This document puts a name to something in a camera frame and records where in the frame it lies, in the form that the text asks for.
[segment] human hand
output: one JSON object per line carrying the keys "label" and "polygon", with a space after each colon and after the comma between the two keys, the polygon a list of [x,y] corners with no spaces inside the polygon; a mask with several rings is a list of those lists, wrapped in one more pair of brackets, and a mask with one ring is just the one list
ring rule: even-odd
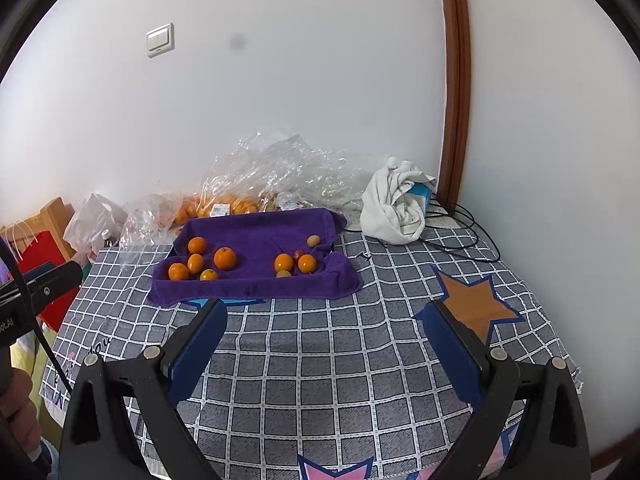
{"label": "human hand", "polygon": [[26,453],[38,449],[42,437],[36,407],[29,398],[32,387],[28,373],[14,368],[9,387],[0,396],[0,412],[9,421],[11,432]]}

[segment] black cord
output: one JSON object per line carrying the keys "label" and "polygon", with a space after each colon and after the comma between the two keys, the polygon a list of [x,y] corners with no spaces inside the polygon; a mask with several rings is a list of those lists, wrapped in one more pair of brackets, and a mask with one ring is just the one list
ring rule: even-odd
{"label": "black cord", "polygon": [[[496,264],[502,259],[502,256],[500,254],[500,248],[495,243],[494,239],[491,238],[491,235],[486,231],[486,229],[476,221],[476,218],[473,216],[471,211],[469,211],[469,209],[461,206],[458,203],[447,202],[446,200],[442,200],[442,199],[437,199],[434,202],[437,202],[436,205],[439,205],[442,208],[444,208],[446,212],[442,213],[442,212],[427,211],[427,215],[425,216],[425,218],[426,219],[444,218],[444,217],[453,218],[456,222],[462,225],[463,229],[470,231],[469,236],[473,241],[469,244],[462,245],[460,247],[449,247],[446,245],[437,244],[435,242],[431,242],[430,240],[425,240],[422,237],[419,237],[417,241],[425,244],[427,247],[434,249],[436,251],[440,251],[445,254],[448,254],[449,256],[454,256],[456,258],[460,258],[462,260],[467,260],[470,262]],[[471,222],[471,224],[463,222],[460,217],[468,219]],[[460,253],[460,251],[465,251],[468,249],[473,249],[478,247],[478,242],[480,241],[480,237],[478,236],[478,232],[474,229],[474,226],[478,226],[478,228],[486,235],[487,239],[491,242],[491,245],[495,248],[495,253],[496,253],[495,258],[475,258],[473,256],[469,256],[468,254]],[[433,229],[433,230],[438,230],[438,229],[449,230],[449,231],[451,230],[451,228],[449,227],[439,227],[439,226],[427,226],[427,228]],[[353,229],[344,229],[344,231],[347,231],[348,233],[362,232],[361,230],[353,230]],[[378,241],[380,242],[381,245],[386,246],[386,244],[382,240],[378,240]]]}
{"label": "black cord", "polygon": [[31,293],[29,292],[29,287],[27,286],[27,283],[24,281],[24,276],[20,272],[20,267],[18,267],[18,262],[15,260],[14,254],[11,252],[9,247],[7,247],[6,243],[4,242],[4,240],[2,240],[1,237],[0,237],[0,259],[4,261],[5,265],[7,266],[7,269],[9,269],[9,272],[11,272],[11,275],[14,277],[15,285],[18,287],[18,290],[20,291],[20,295],[22,297],[22,301],[24,302],[24,309],[25,309],[25,312],[27,313],[26,317],[28,321],[31,322],[31,329],[35,333],[36,338],[38,338],[40,345],[44,348],[44,351],[47,353],[47,357],[49,357],[51,364],[56,369],[56,372],[60,377],[62,384],[65,385],[67,392],[71,394],[71,390],[73,388],[71,387],[71,384],[66,378],[66,375],[64,370],[62,369],[62,366],[60,366],[60,363],[56,359],[56,356],[53,353],[51,346],[49,346],[49,342],[44,337],[44,334],[42,333],[42,329],[40,328],[40,325],[38,323],[38,319],[36,318],[36,315],[33,311],[33,301],[31,300]]}

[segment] purple cloth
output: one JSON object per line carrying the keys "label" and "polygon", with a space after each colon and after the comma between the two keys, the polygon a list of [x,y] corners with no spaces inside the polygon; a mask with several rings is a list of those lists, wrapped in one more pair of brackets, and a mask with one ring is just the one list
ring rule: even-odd
{"label": "purple cloth", "polygon": [[[193,219],[174,242],[176,255],[156,265],[148,299],[159,306],[198,298],[321,298],[336,300],[362,288],[362,279],[344,254],[333,252],[337,235],[344,229],[343,216],[327,209],[298,209],[245,215]],[[321,243],[310,249],[306,239],[318,235]],[[187,244],[194,236],[207,240],[205,269],[218,272],[219,279],[201,282],[194,276],[183,282],[168,279],[169,266],[186,264]],[[236,266],[217,270],[212,258],[220,247],[231,247],[238,256]],[[276,278],[273,261],[281,253],[298,249],[318,261],[313,274],[294,268],[291,278]]]}

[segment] checkered tablecloth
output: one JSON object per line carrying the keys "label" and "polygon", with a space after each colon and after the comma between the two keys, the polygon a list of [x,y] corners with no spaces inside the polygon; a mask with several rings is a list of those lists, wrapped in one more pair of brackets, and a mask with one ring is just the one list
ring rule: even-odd
{"label": "checkered tablecloth", "polygon": [[[470,241],[462,229],[424,236],[448,246]],[[186,304],[146,303],[154,265],[169,250],[146,248],[135,266],[119,265],[117,249],[100,252],[54,346],[72,383],[88,352],[107,360],[134,357],[193,318]],[[433,266],[467,283],[493,274],[498,296],[526,322],[496,326],[492,346],[529,362],[561,356],[579,389],[578,369],[544,311],[503,263],[456,259],[421,242],[386,246],[352,233],[342,234],[335,250],[361,273],[362,290],[335,301],[229,307],[225,336],[192,397],[178,406],[222,478],[298,480],[301,456],[334,471],[371,460],[369,478],[404,480],[442,459],[471,408],[456,397],[413,318],[442,295]],[[484,244],[468,254],[493,256]],[[50,364],[41,393],[62,422],[68,397]],[[136,438],[152,471],[162,474],[137,408],[129,403]],[[521,401],[514,404],[508,426],[522,409]]]}

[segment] white towel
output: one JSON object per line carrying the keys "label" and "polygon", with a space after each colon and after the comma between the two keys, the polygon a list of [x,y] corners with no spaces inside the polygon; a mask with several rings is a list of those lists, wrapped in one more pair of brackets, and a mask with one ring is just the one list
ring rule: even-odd
{"label": "white towel", "polygon": [[390,244],[417,240],[424,229],[424,212],[415,195],[407,193],[416,182],[433,189],[436,179],[408,160],[389,157],[362,194],[362,232]]}

